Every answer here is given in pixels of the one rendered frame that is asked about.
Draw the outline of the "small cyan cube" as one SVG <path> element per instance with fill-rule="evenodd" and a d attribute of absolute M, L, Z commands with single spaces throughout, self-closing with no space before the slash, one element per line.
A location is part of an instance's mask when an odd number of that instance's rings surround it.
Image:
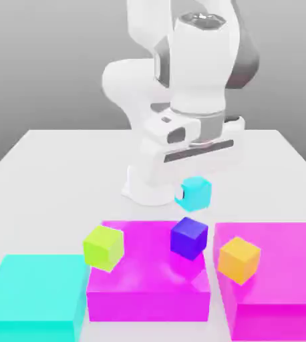
<path fill-rule="evenodd" d="M 180 185 L 181 193 L 174 201 L 187 212 L 208 208 L 212 194 L 212 184 L 202 176 L 185 178 Z"/>

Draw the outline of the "small orange cube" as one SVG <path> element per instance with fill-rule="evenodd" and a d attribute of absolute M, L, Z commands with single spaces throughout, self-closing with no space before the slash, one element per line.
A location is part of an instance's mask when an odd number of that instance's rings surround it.
<path fill-rule="evenodd" d="M 220 248 L 217 271 L 243 285 L 256 273 L 260 256 L 259 247 L 236 236 Z"/>

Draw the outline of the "small yellow-green cube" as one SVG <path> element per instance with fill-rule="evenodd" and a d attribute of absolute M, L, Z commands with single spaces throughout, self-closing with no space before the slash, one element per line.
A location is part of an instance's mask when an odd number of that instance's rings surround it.
<path fill-rule="evenodd" d="M 110 273 L 124 256 L 124 233 L 99 225 L 84 239 L 83 248 L 87 265 Z"/>

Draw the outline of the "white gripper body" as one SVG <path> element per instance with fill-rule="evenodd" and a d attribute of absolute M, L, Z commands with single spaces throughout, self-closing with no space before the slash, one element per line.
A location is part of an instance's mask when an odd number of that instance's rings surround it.
<path fill-rule="evenodd" d="M 185 142 L 159 145 L 152 163 L 152 177 L 186 178 L 222 171 L 235 163 L 235 138 L 194 146 Z"/>

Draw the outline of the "large cyan box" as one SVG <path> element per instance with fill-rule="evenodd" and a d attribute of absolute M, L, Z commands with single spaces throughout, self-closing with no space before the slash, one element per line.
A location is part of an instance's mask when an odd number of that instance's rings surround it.
<path fill-rule="evenodd" d="M 81 254 L 6 255 L 0 342 L 79 342 L 89 274 Z"/>

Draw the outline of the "large magenta box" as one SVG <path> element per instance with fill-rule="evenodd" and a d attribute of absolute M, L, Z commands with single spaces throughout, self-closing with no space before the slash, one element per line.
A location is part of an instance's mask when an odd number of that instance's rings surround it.
<path fill-rule="evenodd" d="M 111 272 L 92 268 L 89 320 L 207 321 L 210 284 L 204 255 L 190 261 L 170 250 L 175 220 L 105 220 L 124 233 L 124 256 Z"/>
<path fill-rule="evenodd" d="M 213 261 L 239 236 L 261 250 L 245 284 L 217 275 L 233 341 L 306 341 L 306 222 L 216 224 Z"/>

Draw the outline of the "small blue cube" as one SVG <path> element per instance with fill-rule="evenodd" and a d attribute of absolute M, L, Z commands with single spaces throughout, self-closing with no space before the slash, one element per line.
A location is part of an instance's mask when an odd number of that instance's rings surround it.
<path fill-rule="evenodd" d="M 170 231 L 170 250 L 193 261 L 205 248 L 208 226 L 184 217 Z"/>

